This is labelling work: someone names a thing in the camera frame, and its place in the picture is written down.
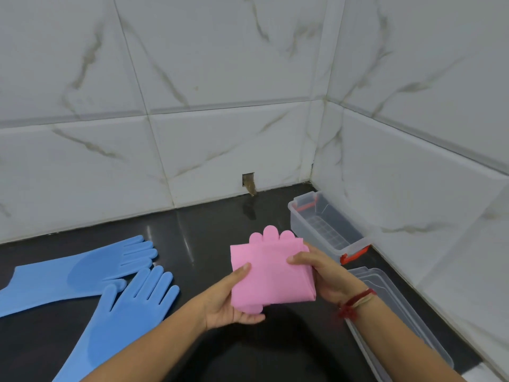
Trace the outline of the blue silicone glove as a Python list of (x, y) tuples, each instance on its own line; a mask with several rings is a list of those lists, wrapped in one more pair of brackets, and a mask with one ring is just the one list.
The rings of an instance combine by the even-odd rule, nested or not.
[(140, 270), (126, 288), (107, 287), (80, 339), (52, 382), (80, 382), (160, 324), (179, 295), (174, 276), (158, 265)]
[(138, 235), (81, 254), (16, 266), (0, 290), (0, 318), (52, 302), (102, 295), (127, 286), (126, 276), (150, 268), (158, 256)]

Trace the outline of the person's right forearm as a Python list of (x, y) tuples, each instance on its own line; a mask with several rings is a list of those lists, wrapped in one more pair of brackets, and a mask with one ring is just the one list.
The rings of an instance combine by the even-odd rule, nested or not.
[(466, 382), (378, 295), (357, 314), (351, 321), (393, 382)]

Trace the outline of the person's left hand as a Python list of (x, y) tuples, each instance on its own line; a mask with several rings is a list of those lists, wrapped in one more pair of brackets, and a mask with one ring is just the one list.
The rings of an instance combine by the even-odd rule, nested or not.
[(227, 290), (227, 276), (203, 292), (204, 321), (207, 331), (234, 323), (254, 325), (265, 320), (263, 313), (245, 313), (231, 305), (232, 294), (229, 294)]

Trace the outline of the pink rubber glove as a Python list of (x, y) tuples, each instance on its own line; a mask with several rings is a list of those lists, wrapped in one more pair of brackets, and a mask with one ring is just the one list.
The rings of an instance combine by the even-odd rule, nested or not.
[(232, 269), (251, 264), (248, 275), (231, 291), (231, 305), (240, 312), (260, 314), (265, 306), (316, 299), (310, 265), (292, 265), (287, 258), (309, 251), (292, 231), (281, 233), (273, 225), (252, 233), (249, 242), (230, 246)]

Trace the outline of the clear plastic storage box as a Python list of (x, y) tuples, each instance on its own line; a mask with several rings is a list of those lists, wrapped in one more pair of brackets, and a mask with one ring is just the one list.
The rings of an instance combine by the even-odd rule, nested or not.
[(329, 202), (322, 192), (308, 192), (288, 204), (296, 237), (323, 251), (341, 265), (356, 260), (371, 241)]

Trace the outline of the person's left forearm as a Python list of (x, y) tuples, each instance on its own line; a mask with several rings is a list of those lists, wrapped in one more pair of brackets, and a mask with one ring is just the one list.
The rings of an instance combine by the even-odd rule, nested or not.
[(161, 382), (207, 330), (210, 307), (193, 298), (81, 382)]

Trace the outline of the person's right hand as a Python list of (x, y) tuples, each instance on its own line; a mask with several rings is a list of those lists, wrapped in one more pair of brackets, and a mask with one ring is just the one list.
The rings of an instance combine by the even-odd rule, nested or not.
[(314, 246), (304, 243), (308, 251), (319, 255), (319, 267), (312, 267), (315, 289), (323, 299), (340, 306), (351, 297), (367, 289), (367, 286), (353, 276), (339, 263)]

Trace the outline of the red thread wristband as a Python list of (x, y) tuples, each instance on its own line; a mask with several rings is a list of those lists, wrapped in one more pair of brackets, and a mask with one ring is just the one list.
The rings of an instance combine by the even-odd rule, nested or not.
[(338, 316), (341, 319), (355, 320), (358, 316), (357, 308), (369, 302), (377, 296), (377, 292), (372, 288), (367, 288), (359, 294), (351, 297), (347, 302), (340, 305)]

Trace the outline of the clear plastic box lid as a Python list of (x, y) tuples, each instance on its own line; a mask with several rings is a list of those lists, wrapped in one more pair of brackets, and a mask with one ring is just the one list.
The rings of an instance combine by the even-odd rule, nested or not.
[(380, 269), (345, 271), (341, 313), (377, 382), (463, 382), (454, 361), (402, 292)]

